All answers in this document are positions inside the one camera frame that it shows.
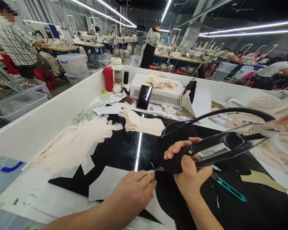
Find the pink fabric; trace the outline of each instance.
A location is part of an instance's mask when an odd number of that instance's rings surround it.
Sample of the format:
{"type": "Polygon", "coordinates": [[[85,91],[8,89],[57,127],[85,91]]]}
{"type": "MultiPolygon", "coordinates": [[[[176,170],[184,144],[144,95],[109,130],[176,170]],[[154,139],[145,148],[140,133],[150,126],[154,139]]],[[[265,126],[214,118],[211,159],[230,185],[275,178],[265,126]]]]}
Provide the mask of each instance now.
{"type": "Polygon", "coordinates": [[[250,73],[248,73],[247,75],[245,75],[243,78],[241,78],[241,80],[249,80],[251,79],[253,76],[255,76],[257,74],[258,71],[252,71],[250,73]]]}

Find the black skirt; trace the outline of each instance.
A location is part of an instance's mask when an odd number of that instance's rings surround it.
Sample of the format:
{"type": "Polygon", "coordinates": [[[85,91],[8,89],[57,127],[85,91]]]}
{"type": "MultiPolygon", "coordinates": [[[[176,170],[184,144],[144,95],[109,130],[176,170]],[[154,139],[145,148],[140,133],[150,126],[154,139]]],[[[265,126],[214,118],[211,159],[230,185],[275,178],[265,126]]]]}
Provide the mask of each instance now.
{"type": "Polygon", "coordinates": [[[149,65],[153,64],[154,61],[154,51],[155,48],[148,43],[146,43],[146,47],[144,49],[144,54],[141,62],[141,68],[148,69],[149,65]]]}

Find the plaid shirt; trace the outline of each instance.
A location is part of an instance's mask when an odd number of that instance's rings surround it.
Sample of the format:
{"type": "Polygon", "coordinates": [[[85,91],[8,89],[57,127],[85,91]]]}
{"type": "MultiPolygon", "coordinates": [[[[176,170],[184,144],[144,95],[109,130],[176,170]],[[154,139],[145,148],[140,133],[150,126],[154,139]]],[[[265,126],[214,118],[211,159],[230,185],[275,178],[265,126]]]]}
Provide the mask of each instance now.
{"type": "Polygon", "coordinates": [[[35,39],[21,28],[2,28],[0,26],[0,45],[16,65],[33,65],[37,62],[32,48],[35,39]]]}

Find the black cutting table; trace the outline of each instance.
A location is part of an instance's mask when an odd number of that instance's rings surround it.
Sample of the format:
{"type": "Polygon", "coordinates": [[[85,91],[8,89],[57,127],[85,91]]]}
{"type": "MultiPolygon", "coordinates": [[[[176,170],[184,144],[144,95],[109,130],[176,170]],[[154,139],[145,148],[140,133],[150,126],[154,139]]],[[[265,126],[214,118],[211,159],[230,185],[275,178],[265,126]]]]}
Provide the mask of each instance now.
{"type": "MultiPolygon", "coordinates": [[[[146,118],[153,118],[150,114],[136,113],[140,116],[144,114],[146,118]]],[[[158,118],[164,122],[165,126],[175,122],[158,118]]],[[[110,114],[108,120],[112,120],[113,124],[118,122],[125,125],[125,119],[117,114],[110,114]]],[[[49,183],[88,196],[89,185],[100,176],[105,166],[134,170],[139,144],[138,170],[150,170],[152,169],[151,162],[154,167],[159,166],[163,161],[164,152],[175,142],[187,140],[188,137],[206,138],[218,133],[217,130],[191,125],[164,139],[143,133],[139,143],[140,133],[138,132],[126,132],[125,129],[114,131],[111,138],[97,145],[92,155],[95,167],[88,174],[84,175],[79,166],[73,178],[56,178],[50,180],[49,183]]],[[[249,175],[249,170],[269,175],[250,153],[215,165],[222,170],[218,172],[218,175],[247,199],[246,203],[239,201],[212,178],[203,184],[201,194],[225,230],[288,229],[288,195],[261,184],[241,181],[240,175],[249,175]],[[217,207],[217,196],[220,208],[217,207]]],[[[160,206],[175,220],[177,229],[196,229],[173,175],[156,172],[156,180],[158,182],[156,194],[160,206]]],[[[145,210],[140,216],[157,221],[145,210]]]]}

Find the white shirt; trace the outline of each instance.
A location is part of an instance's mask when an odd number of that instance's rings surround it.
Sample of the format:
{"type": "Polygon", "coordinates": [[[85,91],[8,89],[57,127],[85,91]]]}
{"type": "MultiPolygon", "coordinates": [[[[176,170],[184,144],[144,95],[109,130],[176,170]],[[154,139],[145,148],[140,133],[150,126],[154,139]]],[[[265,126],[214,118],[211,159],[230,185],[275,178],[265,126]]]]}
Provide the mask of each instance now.
{"type": "Polygon", "coordinates": [[[288,69],[288,62],[276,62],[258,71],[257,74],[262,77],[272,77],[283,69],[288,69]]]}
{"type": "Polygon", "coordinates": [[[146,43],[155,46],[160,42],[160,34],[158,32],[154,32],[152,28],[149,29],[146,37],[146,43]]]}

